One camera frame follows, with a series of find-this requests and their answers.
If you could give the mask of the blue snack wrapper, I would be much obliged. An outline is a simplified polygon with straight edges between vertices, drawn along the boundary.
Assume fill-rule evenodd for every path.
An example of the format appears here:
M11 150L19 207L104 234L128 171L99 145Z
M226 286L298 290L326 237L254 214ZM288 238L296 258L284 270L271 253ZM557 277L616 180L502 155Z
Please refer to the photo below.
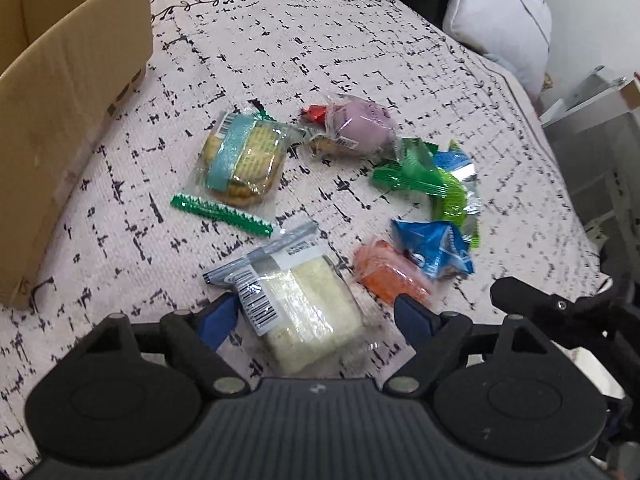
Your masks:
M393 227L405 255L430 280L474 273L470 243L452 222L394 220Z

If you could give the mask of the clear white cake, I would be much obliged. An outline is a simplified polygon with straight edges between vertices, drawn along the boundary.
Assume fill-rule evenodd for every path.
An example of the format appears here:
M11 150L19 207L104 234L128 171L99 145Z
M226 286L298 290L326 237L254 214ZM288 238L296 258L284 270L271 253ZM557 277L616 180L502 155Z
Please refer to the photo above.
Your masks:
M238 295L247 324L285 377L336 377L359 368L384 338L382 320L358 304L313 221L203 278Z

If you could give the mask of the dark green candy wrapper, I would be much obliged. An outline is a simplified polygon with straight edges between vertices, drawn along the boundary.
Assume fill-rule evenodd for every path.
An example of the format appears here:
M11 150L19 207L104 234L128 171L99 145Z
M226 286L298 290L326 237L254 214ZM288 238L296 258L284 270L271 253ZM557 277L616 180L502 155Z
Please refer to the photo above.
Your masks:
M371 182L386 190L445 197L447 185L434 162L437 145L420 138L403 138L400 146L400 159L377 166Z

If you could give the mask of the round cookies pack teal band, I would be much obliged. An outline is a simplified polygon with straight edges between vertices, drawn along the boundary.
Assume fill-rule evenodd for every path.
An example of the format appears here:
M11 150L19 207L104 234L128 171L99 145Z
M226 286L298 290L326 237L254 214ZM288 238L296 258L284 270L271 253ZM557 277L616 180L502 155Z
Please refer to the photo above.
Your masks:
M184 194L216 200L273 224L288 150L305 136L303 128L278 122L260 108L227 108L209 130Z

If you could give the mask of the purple round bun pack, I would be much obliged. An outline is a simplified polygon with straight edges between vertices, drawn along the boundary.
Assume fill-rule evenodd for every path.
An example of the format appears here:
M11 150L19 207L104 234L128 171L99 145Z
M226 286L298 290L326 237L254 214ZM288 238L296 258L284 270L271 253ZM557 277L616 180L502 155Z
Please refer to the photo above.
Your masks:
M310 125L308 144L322 156L348 156L398 160L401 140L396 122L380 104L358 96L337 94L326 105L326 124Z

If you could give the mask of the red candy bar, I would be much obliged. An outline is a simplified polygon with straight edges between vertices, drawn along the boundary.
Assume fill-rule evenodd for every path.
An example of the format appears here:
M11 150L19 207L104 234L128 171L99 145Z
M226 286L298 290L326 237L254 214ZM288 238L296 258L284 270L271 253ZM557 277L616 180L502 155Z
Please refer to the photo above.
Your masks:
M313 122L323 127L326 124L327 111L328 107L326 105L309 105L300 111L300 116L302 116L306 122Z

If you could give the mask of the orange red snack pack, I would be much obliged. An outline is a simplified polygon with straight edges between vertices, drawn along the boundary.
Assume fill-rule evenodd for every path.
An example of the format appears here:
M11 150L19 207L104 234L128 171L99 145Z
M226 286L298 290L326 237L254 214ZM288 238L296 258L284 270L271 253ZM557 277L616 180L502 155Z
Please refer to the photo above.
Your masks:
M392 308L400 295L425 307L432 304L434 286L413 262L386 240L372 240L354 253L355 280Z

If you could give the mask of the green serrated wrapper strip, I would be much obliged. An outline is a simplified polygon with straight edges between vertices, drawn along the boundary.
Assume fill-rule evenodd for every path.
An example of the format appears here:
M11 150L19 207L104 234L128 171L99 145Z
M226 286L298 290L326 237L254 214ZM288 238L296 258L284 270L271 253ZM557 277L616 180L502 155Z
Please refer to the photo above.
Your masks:
M227 223L255 236L270 237L274 233L274 225L254 214L239 210L216 200L189 194L178 193L170 201L171 206L188 214L209 220Z

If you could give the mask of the lime green wrapper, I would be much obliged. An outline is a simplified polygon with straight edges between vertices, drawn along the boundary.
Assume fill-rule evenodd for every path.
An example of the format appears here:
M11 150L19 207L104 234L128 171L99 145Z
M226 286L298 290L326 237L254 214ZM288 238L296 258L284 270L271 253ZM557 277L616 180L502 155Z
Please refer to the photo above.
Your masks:
M479 248L478 217L482 209L482 200L477 191L475 172L463 169L450 172L442 168L439 168L438 172L445 183L446 195L432 197L432 219L451 222L472 248Z

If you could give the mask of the blue silver wrapper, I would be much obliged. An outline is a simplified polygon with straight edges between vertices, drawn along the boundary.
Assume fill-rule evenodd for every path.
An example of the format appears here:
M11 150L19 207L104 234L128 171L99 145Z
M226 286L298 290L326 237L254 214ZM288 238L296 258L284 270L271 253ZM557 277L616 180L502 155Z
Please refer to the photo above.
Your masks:
M451 141L447 151L438 151L434 156L435 165L458 179L461 183L477 180L473 159L462 151L456 141Z

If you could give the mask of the white desk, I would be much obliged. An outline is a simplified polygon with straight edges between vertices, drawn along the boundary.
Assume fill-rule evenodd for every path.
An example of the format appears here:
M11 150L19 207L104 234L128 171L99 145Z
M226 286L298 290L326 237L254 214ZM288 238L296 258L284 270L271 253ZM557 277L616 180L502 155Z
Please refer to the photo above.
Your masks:
M639 265L639 77L594 68L541 115L594 244Z

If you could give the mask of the brown cardboard box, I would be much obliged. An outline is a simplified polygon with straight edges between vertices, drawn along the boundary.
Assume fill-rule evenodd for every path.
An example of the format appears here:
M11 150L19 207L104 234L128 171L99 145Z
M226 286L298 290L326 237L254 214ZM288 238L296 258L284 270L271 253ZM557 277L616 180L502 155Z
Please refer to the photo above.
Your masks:
M51 233L153 52L150 0L1 0L1 302L26 309Z

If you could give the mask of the white pillow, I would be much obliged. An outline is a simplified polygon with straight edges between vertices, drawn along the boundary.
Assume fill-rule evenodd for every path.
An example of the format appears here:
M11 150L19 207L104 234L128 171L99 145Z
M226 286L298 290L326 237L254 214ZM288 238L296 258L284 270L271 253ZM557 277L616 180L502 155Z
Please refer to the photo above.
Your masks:
M442 29L511 72L536 101L544 85L552 16L544 0L449 0Z

